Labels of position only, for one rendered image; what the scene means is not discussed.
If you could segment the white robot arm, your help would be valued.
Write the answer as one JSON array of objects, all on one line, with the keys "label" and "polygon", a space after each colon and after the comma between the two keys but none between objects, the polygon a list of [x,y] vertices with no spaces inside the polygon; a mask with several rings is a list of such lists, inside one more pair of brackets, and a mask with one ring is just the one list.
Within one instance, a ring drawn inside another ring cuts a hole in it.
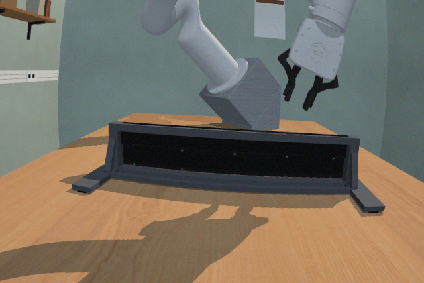
[{"label": "white robot arm", "polygon": [[[308,1],[312,3],[308,7],[309,18],[329,23],[345,33],[356,0]],[[198,0],[147,0],[140,17],[143,29],[156,36],[170,30],[180,19],[177,42],[210,79],[208,91],[220,94],[231,89],[246,74],[248,62],[244,58],[233,59],[206,28]]]}]

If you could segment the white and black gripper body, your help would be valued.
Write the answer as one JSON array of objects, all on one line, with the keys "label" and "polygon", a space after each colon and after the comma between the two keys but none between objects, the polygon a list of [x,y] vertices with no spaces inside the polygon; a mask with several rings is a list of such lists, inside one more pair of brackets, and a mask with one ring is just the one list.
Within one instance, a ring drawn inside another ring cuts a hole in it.
[{"label": "white and black gripper body", "polygon": [[345,37],[339,29],[319,19],[305,18],[291,45],[288,61],[332,81],[337,74],[344,45]]}]

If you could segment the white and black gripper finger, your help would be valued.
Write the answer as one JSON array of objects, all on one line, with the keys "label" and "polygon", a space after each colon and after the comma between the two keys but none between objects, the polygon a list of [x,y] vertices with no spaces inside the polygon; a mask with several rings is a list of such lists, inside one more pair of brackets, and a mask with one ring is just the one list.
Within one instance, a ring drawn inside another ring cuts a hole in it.
[{"label": "white and black gripper finger", "polygon": [[303,104],[303,109],[307,111],[309,109],[309,107],[312,108],[313,103],[314,103],[315,98],[316,98],[318,93],[325,91],[326,89],[338,88],[338,86],[339,85],[338,85],[337,74],[336,74],[334,80],[332,80],[328,83],[323,83],[323,78],[315,75],[315,81],[314,81],[313,87],[311,88],[311,90],[309,90],[309,92],[307,94],[307,97],[306,97],[305,102]]},{"label": "white and black gripper finger", "polygon": [[299,71],[301,70],[301,68],[297,65],[294,65],[293,68],[291,68],[291,66],[288,64],[287,62],[287,58],[289,56],[290,53],[290,48],[288,50],[286,50],[284,53],[282,53],[281,55],[278,56],[278,61],[280,62],[280,64],[284,67],[286,74],[288,76],[288,83],[286,85],[286,88],[284,90],[283,95],[285,96],[284,100],[285,101],[289,101],[293,90],[295,88],[295,81],[296,81],[296,77],[299,74]]}]

